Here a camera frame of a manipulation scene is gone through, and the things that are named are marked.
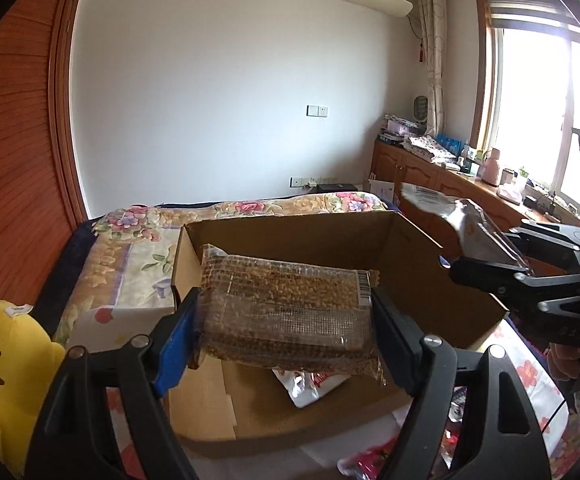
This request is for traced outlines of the brown nut snack pack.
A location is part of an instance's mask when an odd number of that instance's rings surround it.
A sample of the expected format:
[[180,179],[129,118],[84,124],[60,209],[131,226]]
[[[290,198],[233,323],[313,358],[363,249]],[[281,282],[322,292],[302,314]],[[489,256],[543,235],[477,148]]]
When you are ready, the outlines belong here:
[[198,350],[269,370],[381,380],[372,328],[376,281],[373,271],[235,255],[206,244]]

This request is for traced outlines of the white paper bag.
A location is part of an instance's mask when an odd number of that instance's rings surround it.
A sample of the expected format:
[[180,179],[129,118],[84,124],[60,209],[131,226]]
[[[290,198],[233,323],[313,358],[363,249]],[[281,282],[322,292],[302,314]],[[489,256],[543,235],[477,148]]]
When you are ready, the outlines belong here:
[[367,181],[367,191],[378,196],[383,202],[394,202],[395,184],[393,182],[369,179]]

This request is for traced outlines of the patterned curtain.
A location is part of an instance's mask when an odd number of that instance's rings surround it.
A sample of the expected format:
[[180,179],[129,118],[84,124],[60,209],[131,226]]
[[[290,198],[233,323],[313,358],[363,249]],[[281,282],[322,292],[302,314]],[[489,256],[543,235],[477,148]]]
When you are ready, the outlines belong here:
[[444,131],[444,68],[447,43],[446,0],[418,0],[423,59],[427,67],[427,134]]

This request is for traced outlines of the small desk fan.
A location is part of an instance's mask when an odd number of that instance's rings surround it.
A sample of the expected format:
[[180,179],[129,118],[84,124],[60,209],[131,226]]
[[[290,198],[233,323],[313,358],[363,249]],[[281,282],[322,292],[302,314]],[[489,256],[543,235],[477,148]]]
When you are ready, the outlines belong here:
[[416,96],[412,102],[412,116],[419,125],[427,123],[427,103],[429,101],[426,96]]

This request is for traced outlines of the wall power strip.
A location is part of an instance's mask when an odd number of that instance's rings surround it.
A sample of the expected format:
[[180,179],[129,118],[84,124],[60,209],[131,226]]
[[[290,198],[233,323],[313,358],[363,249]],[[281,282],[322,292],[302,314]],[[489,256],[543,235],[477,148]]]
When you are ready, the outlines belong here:
[[319,180],[316,178],[305,177],[291,177],[290,188],[314,188],[319,185]]

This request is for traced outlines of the pink bottle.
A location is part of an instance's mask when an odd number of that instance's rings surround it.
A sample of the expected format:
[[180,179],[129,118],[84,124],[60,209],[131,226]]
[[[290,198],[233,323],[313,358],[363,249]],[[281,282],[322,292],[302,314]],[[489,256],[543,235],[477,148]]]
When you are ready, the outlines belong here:
[[498,186],[502,167],[500,167],[500,151],[498,148],[491,148],[484,158],[481,171],[481,180],[488,185]]

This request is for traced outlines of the brown cardboard box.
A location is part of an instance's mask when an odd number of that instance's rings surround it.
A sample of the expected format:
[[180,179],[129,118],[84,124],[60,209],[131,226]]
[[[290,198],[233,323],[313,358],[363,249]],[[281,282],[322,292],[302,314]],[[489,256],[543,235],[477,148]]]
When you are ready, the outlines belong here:
[[[493,296],[450,281],[440,263],[440,245],[394,211],[188,224],[180,232],[173,272],[177,294],[200,285],[205,244],[237,255],[376,270],[398,310],[424,333],[458,348],[478,348],[507,313]],[[407,401],[393,382],[380,385],[363,376],[348,379],[307,408],[296,408],[269,370],[211,356],[196,370],[186,370],[168,393],[175,434],[211,454],[240,453],[254,441],[290,446],[334,436]]]

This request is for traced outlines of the folded floral cloth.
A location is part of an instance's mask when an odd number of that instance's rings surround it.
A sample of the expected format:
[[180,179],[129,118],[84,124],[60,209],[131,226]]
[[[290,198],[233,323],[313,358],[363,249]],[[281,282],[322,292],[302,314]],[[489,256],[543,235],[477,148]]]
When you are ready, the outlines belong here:
[[445,167],[455,165],[457,157],[443,148],[432,136],[407,136],[403,148],[419,158],[431,162],[435,166]]

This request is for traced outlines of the clear bag of red snacks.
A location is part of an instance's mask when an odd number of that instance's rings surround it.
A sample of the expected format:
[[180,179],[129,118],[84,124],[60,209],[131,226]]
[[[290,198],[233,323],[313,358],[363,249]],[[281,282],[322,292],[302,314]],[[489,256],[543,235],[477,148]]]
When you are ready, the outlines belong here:
[[292,403],[297,408],[306,408],[317,402],[349,379],[345,375],[289,372],[288,370],[273,370],[273,374],[288,391]]

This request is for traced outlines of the wooden wardrobe door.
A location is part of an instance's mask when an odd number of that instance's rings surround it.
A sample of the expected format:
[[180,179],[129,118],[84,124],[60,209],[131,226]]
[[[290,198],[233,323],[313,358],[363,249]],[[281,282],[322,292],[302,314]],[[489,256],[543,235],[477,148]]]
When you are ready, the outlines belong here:
[[78,0],[14,0],[0,20],[0,299],[33,304],[84,221],[69,127]]

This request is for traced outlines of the white wall switch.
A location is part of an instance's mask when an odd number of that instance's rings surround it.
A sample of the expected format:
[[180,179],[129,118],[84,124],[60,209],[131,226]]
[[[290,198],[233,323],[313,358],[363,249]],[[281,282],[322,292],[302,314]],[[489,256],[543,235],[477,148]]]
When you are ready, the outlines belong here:
[[319,105],[307,105],[306,116],[314,118],[326,118],[329,114],[329,108]]

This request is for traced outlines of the wooden cabinet row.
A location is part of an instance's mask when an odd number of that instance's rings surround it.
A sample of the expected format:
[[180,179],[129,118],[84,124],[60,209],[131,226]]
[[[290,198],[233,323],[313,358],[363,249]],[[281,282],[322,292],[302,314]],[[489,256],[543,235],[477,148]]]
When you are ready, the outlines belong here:
[[412,223],[442,246],[442,256],[453,260],[460,255],[457,233],[442,219],[423,212],[401,198],[404,182],[431,188],[447,196],[468,198],[477,203],[502,231],[521,226],[523,219],[558,224],[556,217],[514,205],[500,198],[495,188],[465,174],[457,174],[426,162],[397,146],[375,140],[370,173],[381,181],[395,184],[397,207]]

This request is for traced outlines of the clear plastic snack bag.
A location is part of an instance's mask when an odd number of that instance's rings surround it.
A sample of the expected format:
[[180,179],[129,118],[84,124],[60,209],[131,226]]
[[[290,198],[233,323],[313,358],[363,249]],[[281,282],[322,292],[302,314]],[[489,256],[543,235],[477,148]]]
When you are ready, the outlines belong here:
[[512,266],[519,271],[529,270],[521,252],[473,200],[447,196],[411,183],[401,185],[401,196],[423,212],[433,214],[449,224],[458,236],[465,257]]

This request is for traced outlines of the floral bed quilt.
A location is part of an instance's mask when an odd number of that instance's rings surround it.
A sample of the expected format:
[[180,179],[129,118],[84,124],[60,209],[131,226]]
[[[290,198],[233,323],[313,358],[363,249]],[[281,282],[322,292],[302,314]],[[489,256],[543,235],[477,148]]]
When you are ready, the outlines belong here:
[[259,216],[349,214],[386,208],[367,192],[308,194],[212,205],[140,206],[104,214],[87,230],[93,245],[76,273],[53,340],[66,344],[73,326],[99,307],[158,308],[174,304],[171,275],[180,229],[189,223]]

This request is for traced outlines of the yellow plush toy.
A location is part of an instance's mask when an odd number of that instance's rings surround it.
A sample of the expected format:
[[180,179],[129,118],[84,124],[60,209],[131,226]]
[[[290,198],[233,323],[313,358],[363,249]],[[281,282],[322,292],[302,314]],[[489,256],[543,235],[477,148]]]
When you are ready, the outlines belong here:
[[65,356],[29,304],[0,300],[0,462],[23,475],[32,432]]

